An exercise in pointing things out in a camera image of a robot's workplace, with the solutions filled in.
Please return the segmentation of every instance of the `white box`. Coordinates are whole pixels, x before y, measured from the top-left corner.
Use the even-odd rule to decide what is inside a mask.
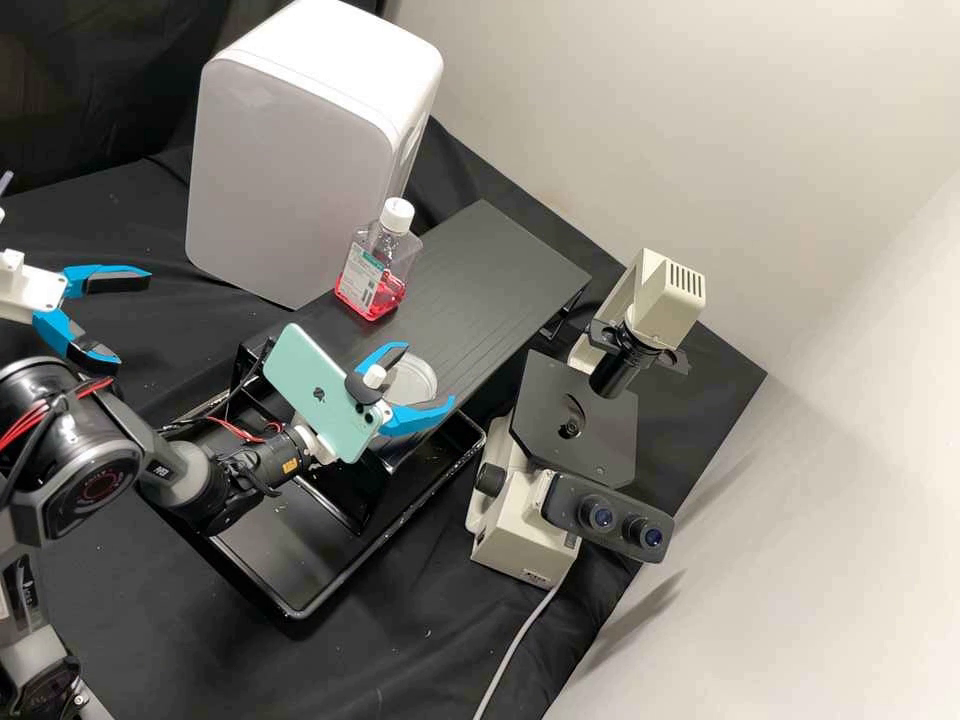
[[[187,255],[289,308],[330,290],[351,232],[401,195],[436,48],[339,0],[298,0],[203,69]]]

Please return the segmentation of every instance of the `white cap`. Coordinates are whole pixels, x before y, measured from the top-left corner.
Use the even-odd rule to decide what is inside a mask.
[[[413,205],[403,198],[387,198],[380,213],[380,224],[390,232],[402,234],[410,230],[413,222]]]
[[[387,371],[381,365],[373,364],[363,374],[363,384],[371,390],[377,390],[387,378]]]

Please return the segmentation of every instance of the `bottle label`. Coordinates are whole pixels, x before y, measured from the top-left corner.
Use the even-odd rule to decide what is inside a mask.
[[[361,310],[369,310],[383,277],[383,263],[360,247],[350,246],[350,254],[340,277],[340,294]]]

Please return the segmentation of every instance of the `vent grille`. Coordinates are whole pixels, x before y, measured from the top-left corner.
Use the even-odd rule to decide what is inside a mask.
[[[670,284],[684,292],[702,298],[703,275],[675,262],[668,262],[670,262]]]

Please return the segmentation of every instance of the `black tablecloth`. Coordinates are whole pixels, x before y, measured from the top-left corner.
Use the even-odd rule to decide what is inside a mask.
[[[187,190],[174,177],[183,157],[162,159],[172,172],[140,161],[14,196],[4,201],[8,217],[0,225],[0,246],[26,251],[34,265],[129,262],[156,274],[146,293],[68,305],[123,358],[127,399],[155,422],[222,388],[237,343],[285,315],[187,262]],[[434,123],[408,196],[429,224],[486,197],[593,275],[587,307],[622,270]],[[573,337],[566,331],[539,347],[557,354]],[[0,362],[42,349],[28,328],[4,324],[2,338]],[[649,431],[657,417],[670,422],[641,435],[643,479],[633,491],[670,512],[763,378],[702,326],[687,345],[695,366],[687,383],[651,377],[642,388],[655,400],[641,401],[648,408],[641,427]],[[522,359],[507,363],[468,403],[475,419],[509,405]],[[471,480],[468,470],[439,493],[296,632],[268,620],[128,493],[44,551],[51,615],[118,719],[470,717],[543,595],[468,560],[472,538],[463,520]],[[584,545],[517,653],[489,717],[539,717],[635,571]]]

